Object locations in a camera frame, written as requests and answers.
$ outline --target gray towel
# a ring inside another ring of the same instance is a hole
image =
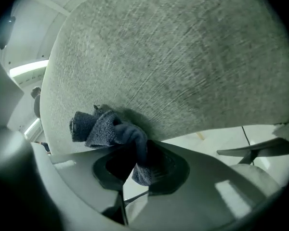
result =
[[[85,146],[94,149],[134,142],[137,165],[132,178],[140,185],[150,185],[150,170],[144,166],[147,162],[147,136],[141,128],[122,121],[112,110],[104,111],[94,106],[93,115],[77,111],[70,121],[69,129],[73,142],[84,141]]]

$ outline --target microfiber cloth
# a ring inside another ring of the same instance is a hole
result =
[[[73,142],[84,141],[85,146],[94,149],[134,142],[140,164],[135,166],[132,179],[143,186],[151,184],[149,168],[140,166],[147,161],[147,135],[141,128],[122,121],[114,111],[104,111],[95,105],[93,115],[77,111],[70,121],[69,129]]]

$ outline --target gray fabric seat back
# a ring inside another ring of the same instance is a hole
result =
[[[107,104],[162,141],[289,121],[289,37],[266,0],[87,0],[65,21],[42,85],[53,154],[76,111]]]

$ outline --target floor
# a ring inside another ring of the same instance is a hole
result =
[[[250,144],[257,144],[275,138],[272,135],[274,126],[255,125],[245,126],[244,130]],[[220,156],[217,150],[234,149],[248,146],[242,127],[214,129],[201,132],[204,140],[196,134],[188,134],[165,143],[174,144],[192,151],[205,153],[216,157],[227,165],[234,165],[240,161],[240,157]],[[259,157],[254,164],[271,175],[280,186],[285,186],[289,180],[289,155],[277,157]],[[129,199],[145,192],[148,187],[138,185],[131,179],[131,175],[123,186],[124,199]]]

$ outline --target light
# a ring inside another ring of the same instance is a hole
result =
[[[28,129],[24,132],[24,135],[27,135],[30,130],[34,127],[34,125],[39,121],[39,118],[37,118],[29,127]]]
[[[15,77],[15,76],[24,74],[26,72],[38,69],[38,68],[46,67],[47,64],[48,64],[48,60],[44,60],[44,61],[39,61],[39,62],[31,63],[31,64],[22,65],[16,68],[12,68],[10,70],[10,76]]]

